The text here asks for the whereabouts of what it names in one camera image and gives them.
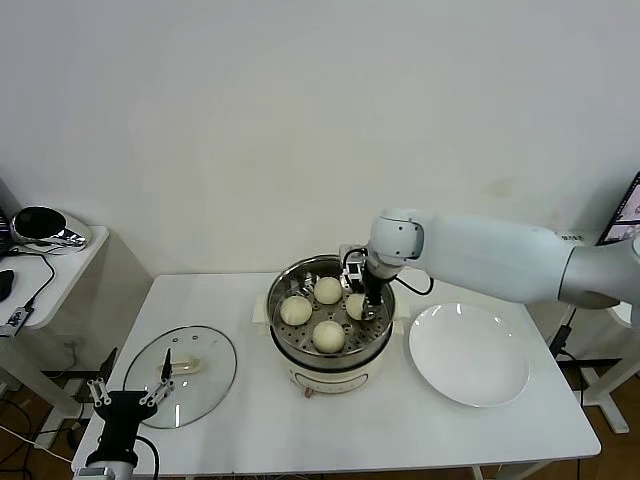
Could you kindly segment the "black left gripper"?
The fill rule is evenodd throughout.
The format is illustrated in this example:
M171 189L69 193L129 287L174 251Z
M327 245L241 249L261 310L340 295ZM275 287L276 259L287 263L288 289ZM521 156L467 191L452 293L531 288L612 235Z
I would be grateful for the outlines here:
M109 394L107 382L113 371L118 348L114 347L102 362L97 375L87 381L97 415L104 421L98 448L86 460L124 462L133 467L138 463L134 451L139 425L154 416L158 407L174 390L171 349L166 351L159 383L144 391L114 391Z

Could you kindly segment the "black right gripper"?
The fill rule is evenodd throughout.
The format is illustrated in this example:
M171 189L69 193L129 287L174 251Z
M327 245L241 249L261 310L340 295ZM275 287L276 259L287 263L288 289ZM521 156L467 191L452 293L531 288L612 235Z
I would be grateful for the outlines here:
M377 306L373 305L370 301L382 300L382 290L385 283L386 281L384 279L379 278L371 271L370 262L365 261L362 270L362 284L365 294L362 302L362 320L371 321L376 318Z

